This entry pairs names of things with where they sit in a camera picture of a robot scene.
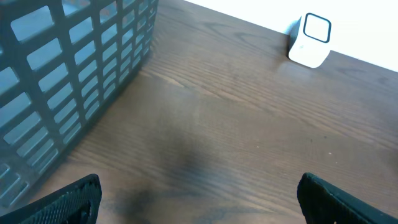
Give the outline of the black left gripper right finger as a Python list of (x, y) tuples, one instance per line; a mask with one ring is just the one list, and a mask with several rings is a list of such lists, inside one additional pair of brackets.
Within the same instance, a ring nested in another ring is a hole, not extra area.
[(397, 224), (397, 219), (306, 172), (297, 198), (307, 223)]

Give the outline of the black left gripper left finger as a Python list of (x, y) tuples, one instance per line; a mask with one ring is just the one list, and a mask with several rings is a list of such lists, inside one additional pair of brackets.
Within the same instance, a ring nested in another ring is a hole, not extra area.
[(96, 174), (83, 177), (1, 217), (1, 224), (95, 224), (102, 189)]

